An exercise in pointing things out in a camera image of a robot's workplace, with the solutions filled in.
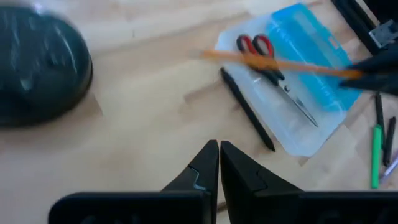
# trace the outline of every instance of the green pen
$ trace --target green pen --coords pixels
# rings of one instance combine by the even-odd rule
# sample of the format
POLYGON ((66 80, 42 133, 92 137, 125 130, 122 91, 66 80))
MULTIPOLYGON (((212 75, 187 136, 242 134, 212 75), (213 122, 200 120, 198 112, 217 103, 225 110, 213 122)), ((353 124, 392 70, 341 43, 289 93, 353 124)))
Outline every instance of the green pen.
POLYGON ((372 151, 372 171, 371 188, 379 188, 379 169, 381 158, 382 131, 381 126, 376 125, 373 129, 373 151, 372 151))

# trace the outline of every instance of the blue plastic packaging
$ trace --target blue plastic packaging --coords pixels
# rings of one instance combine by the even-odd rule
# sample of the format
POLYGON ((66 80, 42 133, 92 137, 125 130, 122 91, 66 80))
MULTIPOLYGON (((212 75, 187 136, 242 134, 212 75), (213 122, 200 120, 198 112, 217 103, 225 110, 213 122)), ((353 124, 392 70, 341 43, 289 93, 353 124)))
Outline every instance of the blue plastic packaging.
MULTIPOLYGON (((351 62, 332 34, 303 4, 296 4, 238 24, 218 38, 216 49, 239 52, 241 34, 270 38, 275 57, 300 63, 344 68, 351 62)), ((340 78, 282 70, 285 81, 318 123, 313 125, 284 94, 245 65, 224 63, 258 120, 294 156, 312 156, 343 122, 360 91, 338 87, 340 78)))

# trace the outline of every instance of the wooden table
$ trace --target wooden table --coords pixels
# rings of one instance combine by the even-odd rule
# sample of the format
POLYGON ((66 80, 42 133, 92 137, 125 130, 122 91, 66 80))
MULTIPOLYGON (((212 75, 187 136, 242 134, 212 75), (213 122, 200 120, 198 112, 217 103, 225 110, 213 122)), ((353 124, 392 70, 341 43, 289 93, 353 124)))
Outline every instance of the wooden table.
MULTIPOLYGON (((35 2, 81 30, 95 79, 84 101, 62 118, 0 132, 2 223, 45 223, 51 205, 73 192, 160 190, 209 139, 231 141, 305 190, 369 188, 375 123, 369 95, 313 157, 292 157, 279 143, 272 153, 220 80, 220 66, 187 57, 190 49, 214 46, 227 27, 295 1, 35 2)), ((330 1, 305 2, 353 60, 369 56, 330 1)), ((397 107, 385 98, 387 118, 397 107)), ((384 188, 395 188, 394 181, 384 188)))

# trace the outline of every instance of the orange stick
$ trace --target orange stick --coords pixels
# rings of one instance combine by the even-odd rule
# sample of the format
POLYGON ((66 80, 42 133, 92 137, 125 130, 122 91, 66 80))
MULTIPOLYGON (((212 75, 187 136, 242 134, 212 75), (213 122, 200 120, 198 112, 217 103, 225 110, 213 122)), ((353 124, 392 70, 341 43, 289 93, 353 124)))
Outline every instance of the orange stick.
POLYGON ((361 78, 363 73, 358 70, 337 70, 316 65, 305 65, 300 63, 287 62, 282 60, 274 60, 270 57, 254 54, 236 54, 228 51, 220 50, 204 50, 200 57, 210 60, 226 60, 230 62, 239 62, 258 69, 286 69, 286 70, 300 70, 317 73, 325 73, 336 75, 343 78, 361 78))

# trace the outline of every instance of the black stylus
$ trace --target black stylus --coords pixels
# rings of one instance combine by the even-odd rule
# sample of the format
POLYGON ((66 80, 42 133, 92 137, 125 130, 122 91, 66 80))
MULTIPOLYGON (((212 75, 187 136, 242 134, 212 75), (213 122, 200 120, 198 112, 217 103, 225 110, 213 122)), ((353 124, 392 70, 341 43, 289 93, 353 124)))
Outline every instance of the black stylus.
POLYGON ((386 141, 386 131, 384 129, 383 105, 382 105, 380 93, 376 93, 375 102, 376 102, 377 124, 380 125, 380 127, 381 127, 381 139, 382 139, 381 149, 384 150, 384 143, 386 141))
POLYGON ((241 90, 239 89, 238 85, 236 84, 235 80, 231 77, 231 75, 228 74, 222 68, 220 70, 221 76, 223 77, 224 82, 228 85, 229 89, 231 90, 232 94, 236 98, 236 100, 239 102, 239 104, 242 106, 243 111, 246 113, 246 116, 249 118, 250 122, 253 124, 254 128, 256 129, 257 133, 260 135, 261 140, 263 143, 272 151, 275 152, 275 146, 274 143, 272 142, 271 138, 267 134, 266 130, 264 127, 262 127, 260 121, 257 119, 256 115, 254 114, 253 110, 250 108, 249 104, 246 102, 244 99, 244 96, 241 93, 241 90))
POLYGON ((383 153, 383 164, 384 166, 389 166, 391 161, 391 151, 392 151, 392 140, 394 138, 394 132, 396 130, 396 117, 392 117, 388 124, 386 143, 384 144, 383 153))

